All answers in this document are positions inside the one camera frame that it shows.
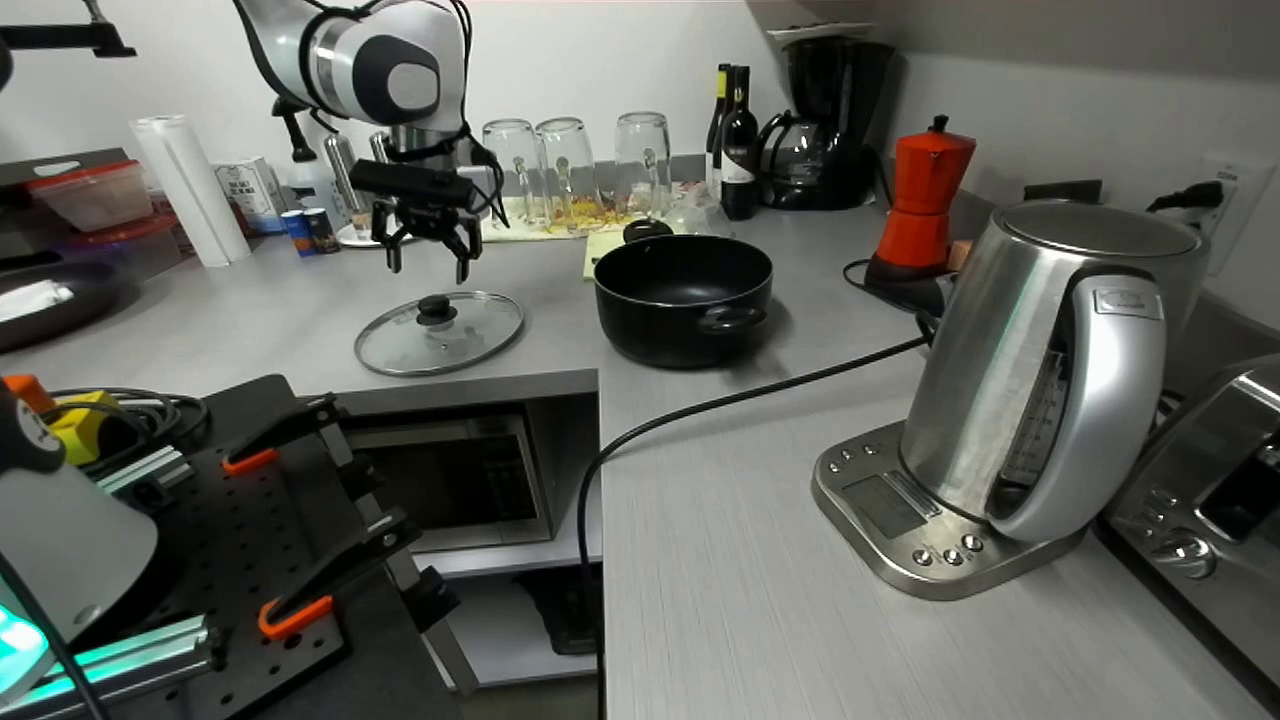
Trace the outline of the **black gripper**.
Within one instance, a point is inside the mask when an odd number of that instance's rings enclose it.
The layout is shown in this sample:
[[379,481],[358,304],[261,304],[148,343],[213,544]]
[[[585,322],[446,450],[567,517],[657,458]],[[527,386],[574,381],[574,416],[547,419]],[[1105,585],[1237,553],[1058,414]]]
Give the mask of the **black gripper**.
[[426,167],[416,160],[357,160],[346,181],[372,204],[372,239],[387,271],[402,268],[402,239],[446,239],[457,280],[472,277],[483,252],[478,216],[494,199],[494,174],[486,164]]

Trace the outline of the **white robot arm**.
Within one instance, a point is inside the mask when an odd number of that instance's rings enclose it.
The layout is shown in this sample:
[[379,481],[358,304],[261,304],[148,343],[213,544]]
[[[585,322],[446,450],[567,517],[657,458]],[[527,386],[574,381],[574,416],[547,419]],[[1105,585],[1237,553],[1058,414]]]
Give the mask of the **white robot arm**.
[[283,111],[385,129],[385,158],[346,183],[372,204],[372,239],[399,268],[402,239],[437,239],[457,277],[483,252],[478,216],[501,199],[501,164],[472,138],[465,0],[230,0],[253,62]]

